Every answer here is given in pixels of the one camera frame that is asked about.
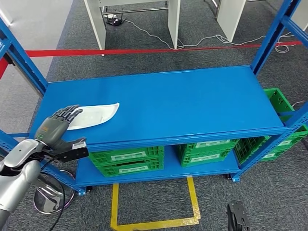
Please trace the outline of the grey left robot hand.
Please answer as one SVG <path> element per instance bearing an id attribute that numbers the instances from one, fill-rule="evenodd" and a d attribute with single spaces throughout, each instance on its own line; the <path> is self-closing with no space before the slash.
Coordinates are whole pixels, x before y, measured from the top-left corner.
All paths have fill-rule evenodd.
<path id="1" fill-rule="evenodd" d="M 79 138 L 74 141 L 65 141 L 62 136 L 67 131 L 70 123 L 76 116 L 83 112 L 79 105 L 69 105 L 60 108 L 53 115 L 47 117 L 35 132 L 35 139 L 40 141 L 54 152 L 67 151 L 73 144 L 85 141 L 86 138 Z"/>

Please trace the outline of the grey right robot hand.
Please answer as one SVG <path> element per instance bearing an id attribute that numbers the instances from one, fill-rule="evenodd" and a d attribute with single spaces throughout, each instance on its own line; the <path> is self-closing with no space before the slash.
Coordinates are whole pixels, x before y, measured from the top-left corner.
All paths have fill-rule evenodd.
<path id="1" fill-rule="evenodd" d="M 230 204 L 227 205 L 226 214 L 228 216 L 228 231 L 237 231 L 237 221 Z"/>

